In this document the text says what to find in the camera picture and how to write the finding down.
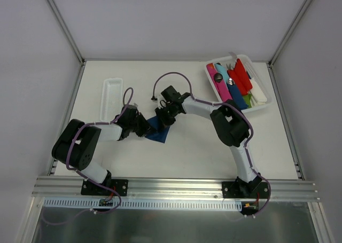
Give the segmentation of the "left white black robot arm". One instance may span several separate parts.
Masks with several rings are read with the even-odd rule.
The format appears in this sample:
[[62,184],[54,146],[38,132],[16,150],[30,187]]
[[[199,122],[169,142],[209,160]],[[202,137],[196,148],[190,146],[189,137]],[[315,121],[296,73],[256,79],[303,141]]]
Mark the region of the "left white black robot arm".
[[145,137],[155,133],[141,112],[134,105],[126,105],[111,122],[84,123],[72,119],[54,144],[51,155],[93,183],[93,189],[106,195],[112,188],[111,172],[93,160],[98,142],[121,141],[131,133]]

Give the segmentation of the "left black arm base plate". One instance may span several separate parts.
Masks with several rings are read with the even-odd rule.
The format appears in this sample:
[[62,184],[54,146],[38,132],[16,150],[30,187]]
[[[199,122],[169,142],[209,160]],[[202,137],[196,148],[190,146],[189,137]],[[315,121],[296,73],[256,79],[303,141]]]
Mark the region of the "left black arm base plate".
[[113,189],[118,193],[121,197],[127,196],[128,191],[128,183],[127,179],[111,179],[107,186],[98,186],[90,181],[83,181],[81,187],[81,195],[86,196],[105,196],[110,195],[112,191],[108,189]]

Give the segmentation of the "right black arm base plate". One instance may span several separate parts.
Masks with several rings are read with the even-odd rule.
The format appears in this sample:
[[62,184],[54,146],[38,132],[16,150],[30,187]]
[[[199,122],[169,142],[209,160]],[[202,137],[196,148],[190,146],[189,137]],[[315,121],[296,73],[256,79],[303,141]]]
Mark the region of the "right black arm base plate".
[[267,199],[270,196],[270,189],[266,182],[245,183],[243,181],[226,181],[221,183],[222,195],[224,198],[234,199]]

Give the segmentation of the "blue paper napkin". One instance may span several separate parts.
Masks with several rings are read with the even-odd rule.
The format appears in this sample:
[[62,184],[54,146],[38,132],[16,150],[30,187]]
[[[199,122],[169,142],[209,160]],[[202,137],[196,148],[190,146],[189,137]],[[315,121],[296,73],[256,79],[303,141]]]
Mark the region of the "blue paper napkin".
[[151,126],[151,131],[145,135],[145,138],[165,143],[170,127],[163,126],[157,116],[148,119],[147,122]]

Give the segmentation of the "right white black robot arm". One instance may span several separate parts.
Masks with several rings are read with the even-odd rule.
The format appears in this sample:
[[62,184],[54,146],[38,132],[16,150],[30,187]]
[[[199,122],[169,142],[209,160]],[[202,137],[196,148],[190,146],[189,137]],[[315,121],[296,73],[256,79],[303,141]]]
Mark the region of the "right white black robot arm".
[[251,198],[258,192],[258,173],[248,149],[253,130],[234,101],[210,103],[196,99],[191,93],[180,94],[173,86],[161,93],[162,100],[155,109],[161,128],[171,126],[179,114],[192,114],[210,120],[219,140],[230,148],[237,167],[237,178],[229,189],[234,196]]

